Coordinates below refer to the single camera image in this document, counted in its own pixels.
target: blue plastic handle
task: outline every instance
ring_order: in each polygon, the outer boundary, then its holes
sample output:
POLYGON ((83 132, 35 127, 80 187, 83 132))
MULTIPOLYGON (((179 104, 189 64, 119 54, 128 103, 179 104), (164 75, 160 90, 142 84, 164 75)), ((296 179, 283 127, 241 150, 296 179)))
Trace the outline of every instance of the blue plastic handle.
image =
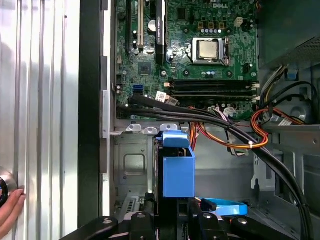
POLYGON ((213 213, 216 213, 219 216, 234 216, 248 214, 248 206, 242 202, 228 201, 218 198, 206 199, 216 204, 216 211, 213 211, 213 213))

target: ram slot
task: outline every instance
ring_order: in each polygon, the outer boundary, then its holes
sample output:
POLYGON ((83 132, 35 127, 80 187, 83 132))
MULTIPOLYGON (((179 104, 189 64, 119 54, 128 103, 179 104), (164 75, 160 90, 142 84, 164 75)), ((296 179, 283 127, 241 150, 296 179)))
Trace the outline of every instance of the ram slot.
POLYGON ((138 0, 138 48, 139 51, 144 49, 144 0, 138 0))
POLYGON ((251 81, 239 80, 179 80, 170 82, 170 95, 172 97, 197 98, 236 98, 250 99, 254 93, 251 81))
POLYGON ((131 0, 125 1, 125 10, 125 50, 129 54, 131 45, 131 0))

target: corrugated metal surface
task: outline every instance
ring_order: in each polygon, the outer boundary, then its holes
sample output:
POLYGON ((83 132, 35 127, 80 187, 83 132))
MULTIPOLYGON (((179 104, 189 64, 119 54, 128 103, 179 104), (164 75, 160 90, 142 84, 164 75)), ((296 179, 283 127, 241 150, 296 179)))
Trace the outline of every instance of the corrugated metal surface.
POLYGON ((80 0, 0 0, 0 166, 27 199, 6 240, 77 228, 80 0))

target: dell logo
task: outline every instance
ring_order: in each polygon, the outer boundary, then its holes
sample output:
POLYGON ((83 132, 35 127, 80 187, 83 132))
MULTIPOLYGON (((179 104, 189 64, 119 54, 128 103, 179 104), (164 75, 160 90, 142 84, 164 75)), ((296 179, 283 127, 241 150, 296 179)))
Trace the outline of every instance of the dell logo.
POLYGON ((213 8, 214 8, 214 9, 227 9, 227 8, 228 8, 228 5, 227 5, 227 4, 217 4, 217 3, 214 3, 214 4, 213 4, 213 8))

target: white connector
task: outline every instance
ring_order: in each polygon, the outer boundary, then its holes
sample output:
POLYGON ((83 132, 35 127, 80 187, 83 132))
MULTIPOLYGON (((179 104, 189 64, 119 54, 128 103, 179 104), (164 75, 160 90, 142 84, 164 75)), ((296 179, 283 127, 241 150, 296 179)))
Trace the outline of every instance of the white connector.
POLYGON ((237 17, 234 21, 234 26, 236 28, 240 28, 243 23, 244 23, 244 19, 242 17, 237 17))
POLYGON ((251 88, 253 89, 259 89, 260 88, 260 83, 255 83, 251 85, 251 88))

